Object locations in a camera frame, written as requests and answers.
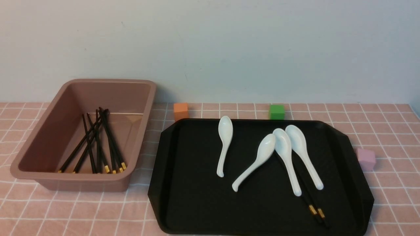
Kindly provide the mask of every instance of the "ceramic spoon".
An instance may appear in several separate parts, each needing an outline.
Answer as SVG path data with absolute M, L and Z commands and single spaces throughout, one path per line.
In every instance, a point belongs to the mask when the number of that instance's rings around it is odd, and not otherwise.
M 300 195 L 302 195 L 302 190 L 300 189 L 299 182 L 297 181 L 296 173 L 294 172 L 293 163 L 291 160 L 290 138 L 286 134 L 286 132 L 280 128 L 275 129 L 273 131 L 273 134 L 276 137 L 275 150 L 283 160 L 284 165 L 286 166 L 287 174 L 289 175 L 293 193 L 297 197 L 299 197 Z
M 262 139 L 258 151 L 257 158 L 254 163 L 248 167 L 232 184 L 232 188 L 235 192 L 238 191 L 239 185 L 246 179 L 255 169 L 266 162 L 274 152 L 274 145 L 276 144 L 276 137 L 274 134 L 269 134 Z
M 222 140 L 222 151 L 220 153 L 219 163 L 217 164 L 217 175 L 219 177 L 225 176 L 223 174 L 223 165 L 225 163 L 226 153 L 228 152 L 229 145 L 232 141 L 232 136 L 234 134 L 234 128 L 232 121 L 228 116 L 224 116 L 219 121 L 219 136 Z
M 309 174 L 311 175 L 312 181 L 315 184 L 315 187 L 318 190 L 324 188 L 324 184 L 319 178 L 318 173 L 316 172 L 314 166 L 312 165 L 311 160 L 309 159 L 308 151 L 306 149 L 306 139 L 302 131 L 294 125 L 289 125 L 286 127 L 286 133 L 290 137 L 291 148 L 295 153 L 297 153 L 302 159 L 303 163 L 306 166 Z

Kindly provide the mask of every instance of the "chopsticks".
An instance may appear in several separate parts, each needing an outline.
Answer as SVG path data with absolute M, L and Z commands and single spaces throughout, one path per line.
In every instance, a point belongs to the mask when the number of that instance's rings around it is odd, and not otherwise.
M 111 157 L 114 156 L 114 159 L 117 162 L 120 172 L 123 172 L 125 169 L 127 169 L 127 166 L 124 162 L 123 156 L 118 148 L 117 142 L 115 141 L 112 131 L 108 125 L 108 118 L 106 117 L 106 114 L 104 114 L 102 107 L 99 107 L 99 113 L 101 115 L 101 118 L 104 121 L 103 124 L 104 124 L 105 132 L 108 136 L 108 143 L 109 143 Z
M 82 114 L 81 116 L 82 120 L 83 120 L 83 126 L 84 126 L 84 132 L 86 133 L 86 136 L 89 136 L 89 134 L 87 133 L 87 125 L 86 125 L 86 119 L 84 118 L 84 115 Z M 90 146 L 90 141 L 87 142 L 87 149 L 89 151 L 89 157 L 90 157 L 90 165 L 92 166 L 92 173 L 96 174 L 96 167 L 95 167 L 95 160 L 93 159 L 93 153 L 92 153 L 92 148 Z
M 121 173 L 127 168 L 124 162 L 124 159 L 122 157 L 121 151 L 118 148 L 117 142 L 108 124 L 108 118 L 107 118 L 108 112 L 109 112 L 108 109 L 104 110 L 101 107 L 99 107 L 99 110 L 98 109 L 96 110 L 95 122 L 92 122 L 90 115 L 87 113 L 86 114 L 87 119 L 90 124 L 89 129 L 87 127 L 85 116 L 84 114 L 82 114 L 84 136 L 80 140 L 80 142 L 77 144 L 75 149 L 72 151 L 72 153 L 69 155 L 69 157 L 66 159 L 66 161 L 63 163 L 61 168 L 58 170 L 58 173 L 64 173 L 64 171 L 68 168 L 70 163 L 76 157 L 77 153 L 79 152 L 80 148 L 83 146 L 85 141 L 87 143 L 86 147 L 82 155 L 80 156 L 79 160 L 77 161 L 76 166 L 74 167 L 72 173 L 79 173 L 88 154 L 90 158 L 92 173 L 102 173 L 102 164 L 105 167 L 106 173 L 117 173 L 117 170 L 119 170 L 119 172 Z M 112 168 L 110 168 L 108 164 L 108 161 L 105 157 L 105 152 L 103 150 L 102 143 L 100 140 L 101 125 L 104 127 L 105 132 L 108 137 L 108 145 L 110 149 Z M 93 151 L 92 151 L 94 142 L 96 142 L 96 161 L 95 161 Z
M 89 134 L 90 132 L 92 132 L 92 130 L 94 130 L 95 126 L 99 127 L 101 124 L 102 124 L 102 121 L 97 120 L 95 123 L 93 123 L 93 126 L 88 130 L 87 133 Z M 74 148 L 73 152 L 69 155 L 67 160 L 63 163 L 63 165 L 59 169 L 58 173 L 62 173 L 67 169 L 68 165 L 76 157 L 77 152 L 82 147 L 86 138 L 89 136 L 88 134 L 85 134 L 85 136 L 83 136 L 83 138 L 80 140 L 79 144 L 77 144 L 77 146 Z
M 279 155 L 276 155 L 276 156 L 280 160 L 280 163 L 283 166 L 283 169 L 285 170 L 286 167 L 284 165 L 283 160 L 281 159 Z M 308 206 L 310 213 L 313 215 L 313 217 L 319 224 L 323 223 L 326 228 L 330 228 L 329 222 L 325 218 L 325 215 L 322 211 L 322 208 L 319 205 L 319 202 L 317 201 L 314 194 L 309 190 L 308 185 L 303 180 L 300 171 L 295 168 L 295 173 L 296 173 L 299 183 L 302 183 L 300 184 L 300 186 L 303 186 L 303 188 L 301 188 L 302 189 L 301 198 L 305 202 L 305 204 Z
M 92 123 L 92 120 L 89 116 L 89 114 L 87 114 L 87 119 L 89 120 L 90 126 L 93 127 L 94 124 Z M 98 120 L 98 110 L 96 110 L 96 120 Z M 104 151 L 102 148 L 102 144 L 101 144 L 101 140 L 99 137 L 99 127 L 94 129 L 94 135 L 95 135 L 95 141 L 96 141 L 96 169 L 98 171 L 98 173 L 102 172 L 102 165 L 101 162 L 103 163 L 103 165 L 105 166 L 105 171 L 106 173 L 109 173 L 109 166 L 108 166 L 108 161 L 106 160 L 105 156 L 104 156 Z

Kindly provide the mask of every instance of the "black chopstick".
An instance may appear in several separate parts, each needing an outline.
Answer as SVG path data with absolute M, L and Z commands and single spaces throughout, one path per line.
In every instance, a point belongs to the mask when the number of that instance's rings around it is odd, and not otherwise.
M 92 143 L 92 141 L 95 139 L 95 136 L 90 137 L 89 142 Z M 79 161 L 77 162 L 76 166 L 73 169 L 73 174 L 74 173 L 78 173 L 80 171 L 81 165 L 83 164 L 85 158 L 86 158 L 86 154 L 88 152 L 88 148 L 86 146 L 86 148 L 84 149 L 83 153 L 81 154 Z
M 86 133 L 86 135 L 88 136 L 89 134 L 87 133 L 87 125 L 86 125 L 86 119 L 84 118 L 84 114 L 81 115 L 81 118 L 83 120 L 83 127 L 84 127 L 84 132 Z M 92 173 L 96 174 L 96 166 L 95 166 L 95 160 L 93 158 L 93 153 L 92 153 L 92 148 L 91 148 L 91 142 L 88 141 L 87 142 L 87 149 L 89 151 L 89 157 L 90 157 L 90 165 L 92 166 Z
M 95 128 L 94 126 L 100 126 L 102 123 L 102 120 L 97 120 L 93 126 L 88 130 L 88 134 Z M 58 173 L 62 173 L 64 172 L 68 165 L 71 163 L 71 161 L 76 157 L 77 152 L 79 151 L 79 149 L 82 147 L 84 141 L 86 140 L 86 137 L 88 137 L 88 135 L 85 134 L 85 136 L 83 136 L 83 138 L 80 140 L 79 144 L 77 144 L 76 148 L 73 150 L 73 152 L 69 155 L 69 157 L 67 158 L 67 160 L 63 163 L 63 165 L 61 166 L 61 168 L 58 170 Z
M 125 163 L 125 161 L 123 159 L 123 156 L 121 154 L 121 151 L 118 148 L 117 142 L 115 141 L 115 138 L 114 138 L 114 136 L 112 134 L 112 131 L 109 128 L 108 118 L 105 115 L 105 117 L 102 117 L 102 119 L 104 120 L 104 128 L 105 128 L 105 132 L 107 133 L 108 139 L 111 140 L 111 143 L 112 143 L 114 152 L 115 152 L 115 154 L 116 154 L 116 156 L 118 158 L 118 161 L 121 163 L 121 166 L 122 166 L 123 170 L 125 170 L 125 169 L 127 169 L 127 166 L 126 166 L 126 163 Z
M 302 178 L 300 178 L 299 176 L 297 176 L 297 179 L 298 179 L 299 185 L 302 186 L 301 185 L 301 183 L 303 182 Z M 309 190 L 306 188 L 306 185 L 305 184 L 303 184 L 303 188 L 301 188 L 301 190 L 302 190 L 301 197 L 302 197 L 303 201 L 305 202 L 305 204 L 308 205 L 309 211 L 314 216 L 314 218 L 316 219 L 316 221 L 319 224 L 322 224 L 321 216 L 318 214 L 318 212 L 317 212 L 317 210 L 316 210 L 316 208 L 314 206 L 314 203 L 313 203 L 313 201 L 312 201 L 312 199 L 310 197 Z
M 309 195 L 309 198 L 311 199 L 311 202 L 313 203 L 313 206 L 316 208 L 316 210 L 318 211 L 318 215 L 319 217 L 321 217 L 322 222 L 324 223 L 326 228 L 330 228 L 330 224 L 328 222 L 328 220 L 325 218 L 324 212 L 322 211 L 322 208 L 318 202 L 318 199 L 316 198 L 316 196 L 309 190 L 308 185 L 306 184 L 306 182 L 303 180 L 301 173 L 299 172 L 299 170 L 297 170 L 295 168 L 295 173 L 296 176 L 298 178 L 298 180 L 300 180 L 300 182 L 302 182 L 304 188 L 306 189 L 306 192 Z
M 89 120 L 90 125 L 92 126 L 92 120 L 90 118 L 90 116 L 87 116 L 87 119 Z M 96 120 L 98 120 L 98 110 L 96 110 Z M 106 173 L 110 172 L 109 166 L 108 166 L 108 161 L 105 158 L 105 154 L 102 148 L 102 144 L 101 144 L 101 140 L 99 137 L 99 128 L 96 128 L 95 130 L 95 141 L 96 141 L 96 170 L 98 173 L 102 172 L 102 165 L 101 162 L 103 163 L 103 165 L 105 166 L 105 171 Z
M 101 120 L 104 121 L 104 123 L 107 122 L 106 121 L 106 114 L 101 109 L 99 109 L 99 116 L 100 116 Z M 114 154 L 114 149 L 112 147 L 112 142 L 111 142 L 111 139 L 108 136 L 108 132 L 107 132 L 107 129 L 106 129 L 105 125 L 104 125 L 104 129 L 105 129 L 105 132 L 107 133 L 107 137 L 108 137 L 108 145 L 109 145 L 109 154 L 111 156 L 112 173 L 116 174 L 117 173 L 117 168 L 115 166 L 115 161 L 116 161 L 115 158 L 116 157 L 115 157 L 115 154 Z
M 286 166 L 285 166 L 285 164 L 284 164 L 284 162 L 283 162 L 283 160 L 282 160 L 282 158 L 277 154 L 276 155 L 277 156 L 277 159 L 280 161 L 280 164 L 281 164 L 281 166 L 283 167 L 283 169 L 284 170 L 286 170 Z M 323 221 L 322 221 L 322 218 L 321 218 L 321 216 L 320 216 L 320 214 L 318 214 L 318 212 L 317 212 L 317 210 L 316 210 L 316 206 L 314 206 L 314 202 L 312 201 L 312 199 L 311 199 L 311 194 L 309 194 L 309 189 L 307 188 L 307 185 L 306 185 L 306 183 L 303 181 L 303 179 L 301 178 L 301 176 L 299 175 L 299 173 L 296 171 L 296 168 L 294 168 L 295 169 L 295 173 L 296 173 L 296 176 L 297 176 L 297 179 L 298 179 L 298 182 L 299 183 L 303 183 L 303 187 L 302 187 L 302 185 L 300 185 L 301 186 L 301 190 L 302 190 L 302 194 L 301 194 L 301 199 L 305 202 L 305 204 L 308 206 L 308 209 L 309 209 L 309 212 L 313 215 L 313 217 L 315 218 L 315 220 L 319 223 L 319 224 L 322 224 L 323 223 Z

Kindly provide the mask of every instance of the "grid pattern tablecloth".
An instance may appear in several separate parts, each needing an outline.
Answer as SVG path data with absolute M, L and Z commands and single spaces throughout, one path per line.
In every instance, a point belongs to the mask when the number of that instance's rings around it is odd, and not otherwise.
M 160 132 L 174 123 L 172 104 L 154 104 L 128 191 L 48 191 L 17 180 L 10 164 L 48 103 L 0 103 L 1 235 L 160 236 L 147 190 Z M 375 151 L 365 172 L 375 197 L 366 235 L 420 232 L 420 120 L 406 104 L 285 104 L 286 118 L 320 120 L 346 133 L 355 148 Z M 269 104 L 189 104 L 191 118 L 267 119 Z

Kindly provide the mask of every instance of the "black tray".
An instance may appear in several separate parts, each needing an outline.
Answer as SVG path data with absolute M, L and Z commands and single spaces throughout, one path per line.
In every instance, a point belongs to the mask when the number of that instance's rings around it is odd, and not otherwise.
M 218 119 L 184 119 L 160 136 L 149 188 L 157 222 L 166 233 L 223 235 L 363 235 L 373 196 L 348 137 L 321 121 L 232 120 L 234 134 L 224 178 L 216 175 L 222 143 Z M 305 134 L 310 159 L 324 183 L 309 183 L 331 227 L 326 229 L 296 197 L 281 162 L 273 156 L 236 193 L 233 181 L 254 161 L 261 140 L 293 124 Z

